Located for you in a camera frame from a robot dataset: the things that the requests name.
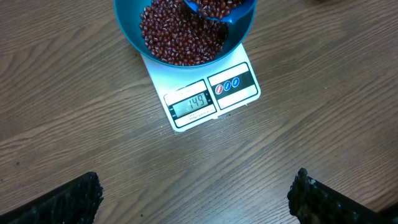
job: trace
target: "adzuki bean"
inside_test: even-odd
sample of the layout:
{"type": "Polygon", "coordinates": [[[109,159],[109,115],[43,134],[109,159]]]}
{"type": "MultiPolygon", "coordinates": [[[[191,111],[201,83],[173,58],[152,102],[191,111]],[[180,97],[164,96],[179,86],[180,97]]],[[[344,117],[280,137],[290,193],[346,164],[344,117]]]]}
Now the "adzuki bean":
{"type": "Polygon", "coordinates": [[[140,17],[145,46],[153,56],[172,65],[212,61],[228,37],[227,24],[204,19],[183,0],[152,0],[140,17]]]}
{"type": "Polygon", "coordinates": [[[204,18],[213,17],[222,19],[228,16],[231,10],[242,5],[245,0],[189,0],[195,2],[199,8],[198,12],[204,18]]]}

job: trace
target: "black object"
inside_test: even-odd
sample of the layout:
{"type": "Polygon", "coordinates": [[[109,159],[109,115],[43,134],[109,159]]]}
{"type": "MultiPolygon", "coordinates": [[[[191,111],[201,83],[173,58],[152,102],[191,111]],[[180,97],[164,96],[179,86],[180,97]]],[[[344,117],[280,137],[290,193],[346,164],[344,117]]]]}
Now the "black object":
{"type": "Polygon", "coordinates": [[[381,210],[377,214],[389,220],[394,220],[396,223],[398,223],[398,203],[381,210]]]}
{"type": "Polygon", "coordinates": [[[91,224],[102,197],[98,176],[88,172],[59,188],[0,216],[9,224],[91,224]]]}
{"type": "Polygon", "coordinates": [[[287,194],[290,214],[301,224],[393,223],[307,175],[301,168],[287,194]]]}

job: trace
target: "scale button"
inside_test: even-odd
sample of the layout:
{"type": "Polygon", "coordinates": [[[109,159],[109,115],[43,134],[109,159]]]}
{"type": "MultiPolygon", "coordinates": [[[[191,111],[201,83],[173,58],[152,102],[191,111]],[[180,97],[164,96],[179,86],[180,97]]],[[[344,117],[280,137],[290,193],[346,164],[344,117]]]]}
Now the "scale button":
{"type": "Polygon", "coordinates": [[[232,87],[233,87],[233,88],[236,88],[238,85],[239,85],[239,78],[238,78],[238,77],[235,77],[235,78],[232,80],[232,87]]]}
{"type": "Polygon", "coordinates": [[[229,91],[231,89],[231,82],[227,81],[224,83],[224,90],[229,91]]]}
{"type": "Polygon", "coordinates": [[[223,92],[223,86],[221,84],[218,84],[216,87],[216,94],[220,95],[223,92]]]}

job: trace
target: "scale label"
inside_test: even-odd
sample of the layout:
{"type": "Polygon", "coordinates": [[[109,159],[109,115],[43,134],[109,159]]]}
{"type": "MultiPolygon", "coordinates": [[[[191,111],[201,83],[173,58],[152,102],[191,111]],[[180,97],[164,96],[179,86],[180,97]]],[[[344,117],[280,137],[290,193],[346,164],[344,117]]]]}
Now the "scale label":
{"type": "Polygon", "coordinates": [[[189,123],[199,120],[200,118],[204,118],[205,116],[208,116],[215,112],[216,112],[216,108],[212,104],[212,105],[206,106],[205,108],[197,110],[193,113],[190,113],[182,118],[176,119],[175,125],[177,125],[177,127],[180,128],[182,126],[185,126],[189,123]]]}
{"type": "Polygon", "coordinates": [[[221,110],[258,94],[246,62],[210,76],[208,80],[221,110]]]}
{"type": "Polygon", "coordinates": [[[181,88],[173,93],[165,95],[164,101],[167,103],[167,105],[172,105],[176,102],[182,101],[190,96],[193,96],[197,93],[201,93],[205,90],[207,90],[205,81],[201,80],[197,83],[194,83],[192,85],[181,88]]]}

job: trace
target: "scale display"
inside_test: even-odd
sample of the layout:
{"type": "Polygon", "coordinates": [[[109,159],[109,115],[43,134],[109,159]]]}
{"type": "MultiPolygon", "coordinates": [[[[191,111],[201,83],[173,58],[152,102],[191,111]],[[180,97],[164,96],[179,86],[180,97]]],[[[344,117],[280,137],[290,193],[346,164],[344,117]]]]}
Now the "scale display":
{"type": "Polygon", "coordinates": [[[209,105],[206,96],[204,93],[200,93],[196,96],[183,100],[179,103],[173,105],[173,109],[175,111],[175,115],[178,118],[181,118],[183,115],[194,112],[200,108],[209,105]]]}

